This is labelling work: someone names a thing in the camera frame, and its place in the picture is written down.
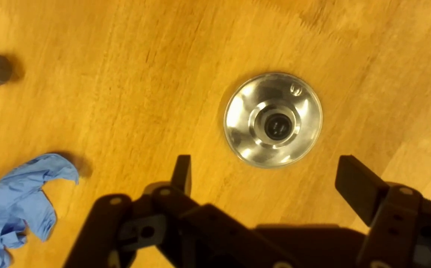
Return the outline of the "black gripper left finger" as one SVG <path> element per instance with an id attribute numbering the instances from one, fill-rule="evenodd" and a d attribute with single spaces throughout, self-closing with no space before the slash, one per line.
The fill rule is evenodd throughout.
<path id="1" fill-rule="evenodd" d="M 191 156 L 179 154 L 167 183 L 149 184 L 135 201 L 126 195 L 98 198 L 71 247 L 64 268 L 129 268 L 137 251 L 156 247 L 174 268 L 210 268 L 206 223 L 208 212 L 191 196 Z"/>

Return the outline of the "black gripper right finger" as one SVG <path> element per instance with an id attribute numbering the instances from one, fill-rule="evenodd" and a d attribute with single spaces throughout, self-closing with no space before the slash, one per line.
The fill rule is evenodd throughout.
<path id="1" fill-rule="evenodd" d="M 431 268 L 431 199 L 352 154 L 338 157 L 335 189 L 368 226 L 358 268 Z"/>

